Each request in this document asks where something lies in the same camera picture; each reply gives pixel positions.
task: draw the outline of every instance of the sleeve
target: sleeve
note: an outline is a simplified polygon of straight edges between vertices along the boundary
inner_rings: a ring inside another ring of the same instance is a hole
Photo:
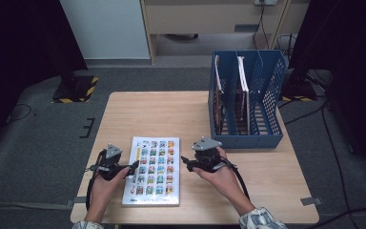
[[[264,207],[241,216],[239,224],[242,229],[287,229],[284,223],[275,219]]]
[[[104,229],[104,227],[95,222],[78,221],[73,225],[72,229]]]

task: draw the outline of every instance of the stand base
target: stand base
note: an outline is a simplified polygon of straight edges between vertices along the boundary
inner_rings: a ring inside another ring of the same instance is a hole
[[[54,103],[72,103],[72,102],[86,102],[91,98],[94,87],[98,80],[97,76],[76,76],[78,82],[77,90],[70,90],[65,87],[64,83],[58,86],[54,95],[52,96],[52,102]]]
[[[280,95],[280,100],[283,101],[312,101],[317,100],[316,92],[309,81],[304,81],[301,87],[297,90],[283,90]]]

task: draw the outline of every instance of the white book cover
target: white book cover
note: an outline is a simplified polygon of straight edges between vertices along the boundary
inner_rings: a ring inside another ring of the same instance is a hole
[[[139,160],[134,176],[126,177],[124,206],[178,206],[179,138],[142,137],[132,139],[130,164]]]

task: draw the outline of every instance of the yellow and black hazard tape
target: yellow and black hazard tape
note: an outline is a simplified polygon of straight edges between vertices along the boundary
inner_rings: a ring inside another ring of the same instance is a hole
[[[315,97],[308,96],[281,96],[282,101],[315,101]]]
[[[91,79],[91,83],[89,88],[86,91],[86,95],[84,97],[79,97],[79,98],[68,98],[68,97],[63,97],[63,98],[57,98],[54,99],[53,102],[54,103],[72,103],[72,102],[86,102],[91,98],[91,95],[94,91],[94,88],[96,87],[96,82],[99,79],[99,77],[94,76]]]

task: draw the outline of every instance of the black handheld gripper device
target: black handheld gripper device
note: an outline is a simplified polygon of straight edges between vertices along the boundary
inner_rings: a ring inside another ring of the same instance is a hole
[[[138,167],[139,160],[134,162],[132,165],[119,165],[118,161],[120,160],[121,153],[123,153],[123,150],[111,144],[108,145],[107,150],[100,152],[99,157],[101,156],[101,159],[98,163],[97,170],[102,178],[105,180],[112,180],[126,167],[130,167],[126,177],[134,175],[135,169]]]
[[[195,150],[195,160],[189,160],[183,156],[181,156],[181,159],[183,163],[187,164],[187,169],[190,172],[193,171],[193,167],[197,167],[209,173],[214,173],[226,165],[226,161],[221,159],[218,150],[215,149],[221,145],[221,142],[203,136],[192,147]]]

